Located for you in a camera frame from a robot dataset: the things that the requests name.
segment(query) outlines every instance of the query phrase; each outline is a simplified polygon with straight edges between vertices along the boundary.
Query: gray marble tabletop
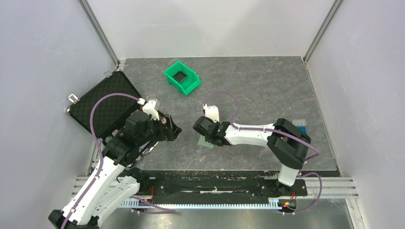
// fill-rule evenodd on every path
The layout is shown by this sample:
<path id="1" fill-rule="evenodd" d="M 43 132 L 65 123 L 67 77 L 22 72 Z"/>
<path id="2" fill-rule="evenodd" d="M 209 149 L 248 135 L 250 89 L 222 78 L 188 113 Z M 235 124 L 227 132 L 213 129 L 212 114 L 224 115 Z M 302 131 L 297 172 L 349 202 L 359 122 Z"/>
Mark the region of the gray marble tabletop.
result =
<path id="1" fill-rule="evenodd" d="M 196 71 L 201 85 L 185 96 L 169 85 L 163 71 L 182 61 Z M 322 155 L 309 161 L 306 170 L 336 170 L 324 123 L 300 57 L 202 57 L 127 59 L 124 73 L 144 98 L 160 101 L 160 111 L 171 114 L 182 133 L 174 142 L 161 142 L 142 161 L 141 169 L 279 170 L 280 162 L 265 147 L 237 145 L 210 149 L 197 145 L 192 129 L 203 115 L 203 101 L 217 90 L 237 95 L 241 110 L 235 122 L 263 125 L 278 118 L 305 119 L 312 144 Z M 208 105 L 219 108 L 221 121 L 229 121 L 236 102 L 225 94 L 214 95 Z"/>

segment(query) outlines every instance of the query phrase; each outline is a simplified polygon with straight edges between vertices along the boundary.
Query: white wall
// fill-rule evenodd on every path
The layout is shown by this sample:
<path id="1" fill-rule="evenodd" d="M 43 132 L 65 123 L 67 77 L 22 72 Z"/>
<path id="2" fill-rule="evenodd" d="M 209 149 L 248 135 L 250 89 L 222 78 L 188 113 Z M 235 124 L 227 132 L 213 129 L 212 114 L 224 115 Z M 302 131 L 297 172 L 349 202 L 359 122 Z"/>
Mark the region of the white wall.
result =
<path id="1" fill-rule="evenodd" d="M 309 70 L 371 229 L 403 228 L 405 1 L 347 0 Z"/>
<path id="2" fill-rule="evenodd" d="M 92 144 L 67 96 L 114 66 L 75 0 L 1 1 L 0 28 L 0 228 L 50 229 Z"/>
<path id="3" fill-rule="evenodd" d="M 89 0 L 120 59 L 302 56 L 333 0 Z"/>

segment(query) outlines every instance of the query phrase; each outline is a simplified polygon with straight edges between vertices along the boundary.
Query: case lid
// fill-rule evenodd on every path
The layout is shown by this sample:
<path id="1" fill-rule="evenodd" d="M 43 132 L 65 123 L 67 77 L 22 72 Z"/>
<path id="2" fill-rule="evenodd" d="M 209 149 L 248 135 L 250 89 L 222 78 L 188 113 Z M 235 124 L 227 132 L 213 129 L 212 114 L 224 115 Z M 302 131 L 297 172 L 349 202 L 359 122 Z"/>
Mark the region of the case lid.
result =
<path id="1" fill-rule="evenodd" d="M 67 111 L 72 118 L 90 132 L 90 113 L 94 104 L 103 96 L 111 93 L 125 93 L 141 98 L 125 74 L 117 69 L 71 105 Z M 140 105 L 137 101 L 131 98 L 123 96 L 107 98 L 98 105 L 94 113 L 93 125 L 96 136 L 105 140 L 114 130 L 122 128 L 126 118 L 139 108 Z"/>

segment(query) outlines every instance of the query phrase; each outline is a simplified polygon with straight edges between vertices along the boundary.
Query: green plastic container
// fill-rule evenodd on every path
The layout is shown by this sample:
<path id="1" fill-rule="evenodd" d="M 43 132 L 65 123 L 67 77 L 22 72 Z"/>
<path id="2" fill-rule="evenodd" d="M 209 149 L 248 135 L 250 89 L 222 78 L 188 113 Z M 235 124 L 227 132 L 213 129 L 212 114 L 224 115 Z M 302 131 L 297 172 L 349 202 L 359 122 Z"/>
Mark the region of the green plastic container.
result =
<path id="1" fill-rule="evenodd" d="M 174 63 L 163 73 L 166 75 L 169 84 L 186 96 L 201 84 L 197 73 L 180 61 Z"/>

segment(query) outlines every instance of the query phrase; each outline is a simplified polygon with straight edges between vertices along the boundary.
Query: robotic arm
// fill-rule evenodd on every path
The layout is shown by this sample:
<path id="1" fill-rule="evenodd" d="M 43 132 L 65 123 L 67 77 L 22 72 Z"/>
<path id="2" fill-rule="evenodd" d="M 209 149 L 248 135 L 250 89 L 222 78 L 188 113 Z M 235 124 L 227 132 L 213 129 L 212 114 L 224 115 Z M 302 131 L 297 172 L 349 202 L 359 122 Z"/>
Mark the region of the robotic arm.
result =
<path id="1" fill-rule="evenodd" d="M 128 197 L 136 194 L 141 180 L 146 175 L 133 167 L 160 141 L 174 141 L 181 129 L 170 115 L 158 111 L 159 102 L 142 100 L 143 107 L 126 119 L 125 126 L 107 142 L 103 150 L 102 172 L 100 162 L 77 195 L 62 210 L 54 210 L 48 219 L 60 229 L 68 218 L 64 229 L 98 229 L 105 219 Z M 121 183 L 104 195 L 111 182 L 123 171 L 126 176 Z"/>
<path id="2" fill-rule="evenodd" d="M 239 125 L 244 129 L 248 127 L 257 130 L 239 130 L 234 128 L 230 122 L 219 122 L 219 112 L 216 106 L 203 107 L 205 116 L 201 116 L 195 122 L 193 129 L 205 137 L 205 141 L 216 146 L 231 146 L 248 144 L 269 147 L 281 162 L 281 170 L 278 176 L 279 183 L 286 187 L 292 187 L 299 171 L 304 165 L 308 147 L 303 144 L 284 137 L 280 134 L 266 131 L 266 129 L 277 129 L 293 135 L 308 144 L 311 138 L 284 118 L 279 118 L 274 124 L 267 125 Z"/>

